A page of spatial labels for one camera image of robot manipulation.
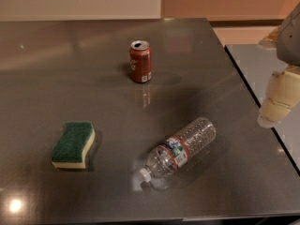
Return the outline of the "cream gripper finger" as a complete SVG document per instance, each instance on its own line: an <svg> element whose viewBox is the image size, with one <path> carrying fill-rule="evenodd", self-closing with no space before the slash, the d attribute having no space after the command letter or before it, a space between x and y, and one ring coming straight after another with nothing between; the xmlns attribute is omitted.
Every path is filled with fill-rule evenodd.
<svg viewBox="0 0 300 225"><path fill-rule="evenodd" d="M273 128L283 121L299 102L300 67L286 67L281 72L274 71L262 101L258 124L263 128Z"/></svg>

